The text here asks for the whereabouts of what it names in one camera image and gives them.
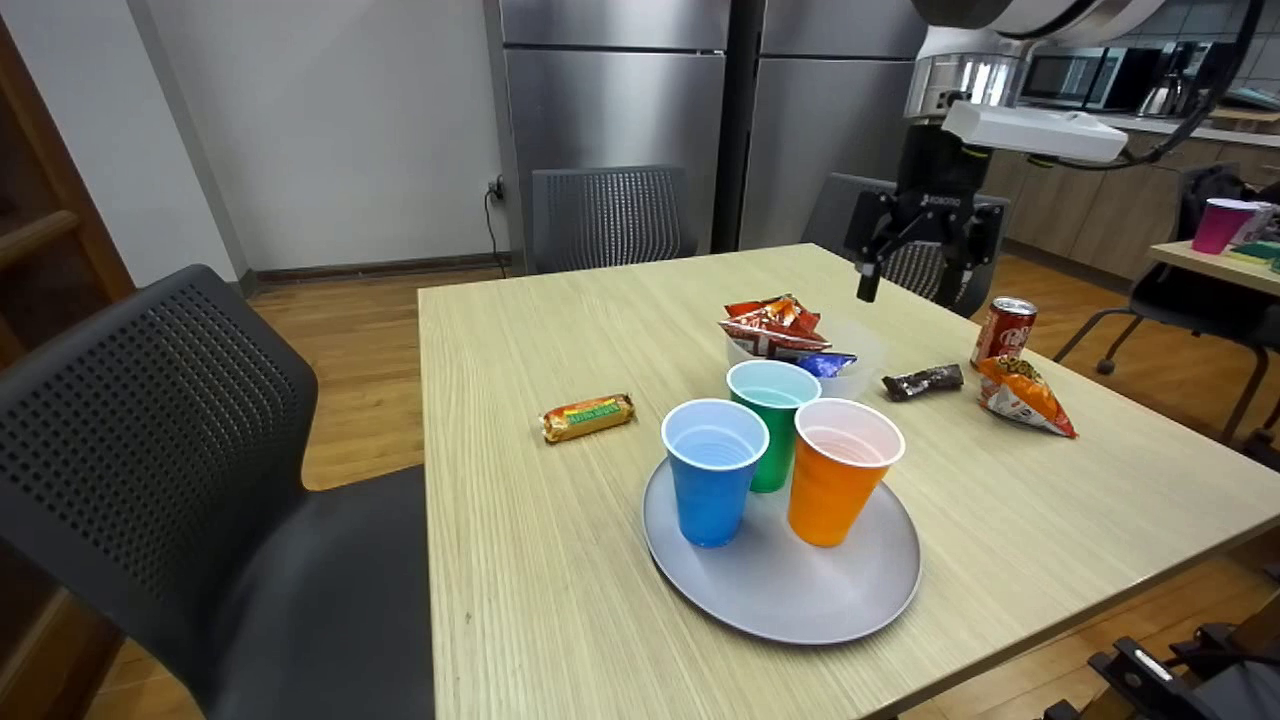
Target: power outlet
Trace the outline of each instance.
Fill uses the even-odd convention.
[[[490,196],[491,196],[491,202],[505,202],[510,199],[505,179],[490,179]]]

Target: table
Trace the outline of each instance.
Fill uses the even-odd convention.
[[[875,714],[1280,517],[1280,474],[1035,355],[1082,438],[957,396],[888,404],[926,582],[888,633],[775,649],[688,606],[644,553],[661,417],[723,396],[722,302],[798,293],[881,368],[964,361],[975,324],[811,245],[422,293],[441,714]],[[540,445],[554,404],[632,392],[630,428]]]
[[[1242,256],[1242,252],[1203,256],[1203,252],[1194,252],[1194,239],[1179,239],[1179,245],[1152,245],[1152,259],[1280,297],[1280,271],[1271,271],[1271,262],[1261,256]]]

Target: floor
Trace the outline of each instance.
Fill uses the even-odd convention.
[[[272,280],[254,293],[254,302],[322,372],[322,410],[303,460],[303,481],[314,487],[406,466],[424,454],[414,293],[424,284],[467,284],[491,277],[501,277],[501,268],[462,262],[422,271]],[[1042,302],[1042,320],[1031,333],[1035,353],[1057,353],[1092,308],[1122,302],[1122,293],[1024,256],[1006,256],[995,293],[1030,297]],[[1108,324],[1090,345],[1082,345],[1070,364],[1092,372],[1114,333],[1122,333],[1122,324]],[[1203,437],[1218,437],[1250,364],[1254,355],[1233,345],[1196,339],[1176,328],[1141,328],[1133,346],[1122,355],[1117,377],[1101,378]],[[1280,372],[1271,368],[1243,428],[1258,428],[1276,396]],[[915,703],[910,714],[1042,714],[1054,698],[1086,703],[1101,690],[1101,678],[1090,671],[1090,657],[1108,649],[1117,634],[1136,634],[1148,649],[1163,653],[1169,641],[1190,634],[1203,619],[1242,619],[1258,612],[1271,597],[1271,580],[1254,573],[1254,562],[1261,556],[1276,556],[1271,548],[1276,543],[1263,537],[1228,556],[1203,556],[1194,569],[1114,603],[1108,612],[1098,612],[994,663],[990,671],[967,674],[954,690]],[[201,713],[164,669],[157,669],[137,642],[130,642],[89,714],[189,720]]]

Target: orange cup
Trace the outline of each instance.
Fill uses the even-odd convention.
[[[910,438],[884,410],[839,396],[805,404],[798,437],[788,524],[805,543],[835,548]]]

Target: gray tray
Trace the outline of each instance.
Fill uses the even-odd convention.
[[[905,615],[920,589],[920,537],[891,487],[875,487],[839,548],[788,527],[788,493],[754,497],[736,541],[679,537],[671,464],[644,493],[644,537],[670,582],[722,622],[773,642],[848,642]]]

